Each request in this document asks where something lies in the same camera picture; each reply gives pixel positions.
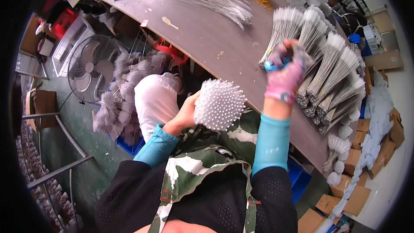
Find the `blue arm sleeve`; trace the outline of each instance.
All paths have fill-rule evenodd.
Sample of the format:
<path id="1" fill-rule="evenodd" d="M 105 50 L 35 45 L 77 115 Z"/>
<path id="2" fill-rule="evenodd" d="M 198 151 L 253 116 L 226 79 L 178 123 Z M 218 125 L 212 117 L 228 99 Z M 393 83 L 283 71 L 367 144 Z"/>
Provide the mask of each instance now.
<path id="1" fill-rule="evenodd" d="M 257 133 L 252 176 L 263 168 L 278 166 L 287 170 L 290 119 L 275 120 L 261 115 Z"/>
<path id="2" fill-rule="evenodd" d="M 134 161 L 141 161 L 154 168 L 168 159 L 180 139 L 163 131 L 163 126 L 157 125 L 151 138 L 137 153 Z"/>

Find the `green floor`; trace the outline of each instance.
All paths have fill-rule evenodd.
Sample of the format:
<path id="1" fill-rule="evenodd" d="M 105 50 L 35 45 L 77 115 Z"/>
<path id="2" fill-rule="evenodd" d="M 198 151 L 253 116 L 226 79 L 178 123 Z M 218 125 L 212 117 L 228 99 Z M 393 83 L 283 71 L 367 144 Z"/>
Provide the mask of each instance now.
<path id="1" fill-rule="evenodd" d="M 56 77 L 53 64 L 49 60 L 45 64 L 50 81 L 44 80 L 40 89 L 56 91 L 57 106 L 61 106 L 71 90 L 67 78 Z M 91 111 L 99 106 L 79 103 L 79 99 L 72 94 L 60 110 L 60 118 L 68 132 L 87 154 L 93 155 L 94 160 L 76 167 L 73 173 L 73 194 L 77 211 L 83 217 L 87 228 L 94 229 L 93 215 L 97 200 L 114 177 L 120 162 L 133 157 L 122 148 L 115 148 L 115 143 L 102 133 L 88 131 L 92 124 Z M 37 143 L 38 134 L 34 135 Z M 41 132 L 41 158 L 43 163 L 54 171 L 76 159 L 80 154 L 71 145 L 59 127 L 43 129 Z M 61 185 L 65 191 L 69 190 L 69 176 L 65 173 Z M 322 194 L 329 193 L 326 180 L 316 170 L 303 197 L 296 204 L 298 218 L 311 207 L 314 209 Z"/>

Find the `electric fan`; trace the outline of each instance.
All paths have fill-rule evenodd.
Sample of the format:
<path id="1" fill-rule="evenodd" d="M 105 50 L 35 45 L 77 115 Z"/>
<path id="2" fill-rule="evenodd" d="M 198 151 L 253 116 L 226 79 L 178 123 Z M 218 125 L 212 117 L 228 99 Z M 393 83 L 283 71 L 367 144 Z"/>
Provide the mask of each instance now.
<path id="1" fill-rule="evenodd" d="M 113 80 L 116 58 L 121 53 L 115 40 L 93 35 L 74 50 L 68 66 L 70 88 L 83 102 L 97 102 Z"/>

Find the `table surface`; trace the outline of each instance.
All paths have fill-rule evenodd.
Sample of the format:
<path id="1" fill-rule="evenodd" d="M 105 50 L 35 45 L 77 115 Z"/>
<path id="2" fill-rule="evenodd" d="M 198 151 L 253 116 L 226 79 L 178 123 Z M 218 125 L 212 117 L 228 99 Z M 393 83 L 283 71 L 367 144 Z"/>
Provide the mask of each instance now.
<path id="1" fill-rule="evenodd" d="M 272 13 L 263 5 L 251 4 L 253 19 L 242 31 L 228 18 L 202 6 L 174 0 L 102 0 L 177 47 L 192 60 L 223 80 L 234 81 L 244 91 L 248 104 L 256 111 L 263 108 L 266 71 L 258 62 L 270 41 Z M 273 8 L 287 7 L 286 0 L 269 0 Z M 179 29 L 168 26 L 168 18 Z M 337 127 L 332 128 L 336 134 Z M 325 176 L 322 164 L 328 159 L 327 136 L 295 104 L 292 112 L 291 143 Z"/>

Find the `black mesh shirt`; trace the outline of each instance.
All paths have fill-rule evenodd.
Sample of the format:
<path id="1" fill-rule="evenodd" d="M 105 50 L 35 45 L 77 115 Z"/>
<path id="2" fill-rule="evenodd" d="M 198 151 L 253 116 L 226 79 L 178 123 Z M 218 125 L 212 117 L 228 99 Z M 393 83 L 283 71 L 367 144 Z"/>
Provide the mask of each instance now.
<path id="1" fill-rule="evenodd" d="M 123 161 L 102 194 L 95 220 L 103 233 L 132 233 L 152 220 L 160 205 L 166 162 L 156 168 L 138 161 Z M 243 232 L 246 215 L 246 176 L 241 164 L 208 175 L 192 194 L 175 203 L 168 220 L 178 219 L 221 233 Z M 269 167 L 251 179 L 257 204 L 256 233 L 297 230 L 291 182 L 285 169 Z"/>

